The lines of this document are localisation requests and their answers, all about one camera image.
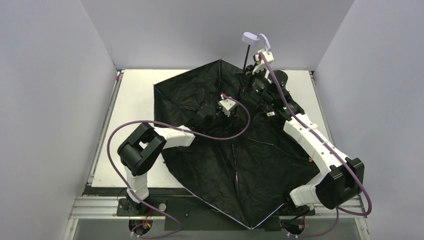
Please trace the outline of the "lavender umbrella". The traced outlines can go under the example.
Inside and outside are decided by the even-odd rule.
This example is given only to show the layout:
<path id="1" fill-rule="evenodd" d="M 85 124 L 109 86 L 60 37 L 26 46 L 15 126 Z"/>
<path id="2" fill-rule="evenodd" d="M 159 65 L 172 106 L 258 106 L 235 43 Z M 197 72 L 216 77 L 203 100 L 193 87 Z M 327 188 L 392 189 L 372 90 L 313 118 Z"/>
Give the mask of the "lavender umbrella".
<path id="1" fill-rule="evenodd" d="M 164 149 L 162 156 L 188 191 L 252 229 L 319 169 L 283 125 L 266 116 L 257 95 L 242 92 L 237 98 L 240 71 L 216 60 L 155 84 L 154 119 L 179 127 L 202 106 L 215 108 L 212 122 L 189 147 Z M 218 105 L 221 94 L 237 103 L 230 117 Z"/>

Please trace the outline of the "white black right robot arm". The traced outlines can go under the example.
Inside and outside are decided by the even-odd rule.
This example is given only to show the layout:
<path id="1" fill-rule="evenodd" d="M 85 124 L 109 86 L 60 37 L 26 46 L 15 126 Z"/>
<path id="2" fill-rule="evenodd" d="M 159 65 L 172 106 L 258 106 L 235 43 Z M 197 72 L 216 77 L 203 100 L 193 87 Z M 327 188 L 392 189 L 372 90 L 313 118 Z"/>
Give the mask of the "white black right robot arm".
<path id="1" fill-rule="evenodd" d="M 258 96 L 258 102 L 274 113 L 283 131 L 319 169 L 316 177 L 291 190 L 289 197 L 294 205 L 321 204 L 330 210 L 339 209 L 346 201 L 365 192 L 364 163 L 341 152 L 318 130 L 286 89 L 289 77 L 284 71 L 254 71 L 250 65 L 235 76 L 242 91 Z"/>

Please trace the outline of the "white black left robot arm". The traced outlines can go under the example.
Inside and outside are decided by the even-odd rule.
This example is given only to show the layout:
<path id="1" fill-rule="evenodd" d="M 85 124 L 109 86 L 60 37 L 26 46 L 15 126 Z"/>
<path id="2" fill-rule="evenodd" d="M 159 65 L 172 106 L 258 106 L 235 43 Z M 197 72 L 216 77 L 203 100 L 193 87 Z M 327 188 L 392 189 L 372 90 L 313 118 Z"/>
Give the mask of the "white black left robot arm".
<path id="1" fill-rule="evenodd" d="M 141 123 L 118 147 L 117 153 L 124 165 L 129 188 L 126 192 L 125 207 L 131 207 L 137 214 L 144 214 L 147 206 L 138 198 L 149 197 L 147 172 L 152 168 L 163 149 L 189 147 L 198 138 L 186 130 L 201 132 L 209 125 L 215 114 L 213 106 L 202 106 L 196 116 L 181 125 L 182 131 L 173 128 L 154 128 L 148 123 Z"/>

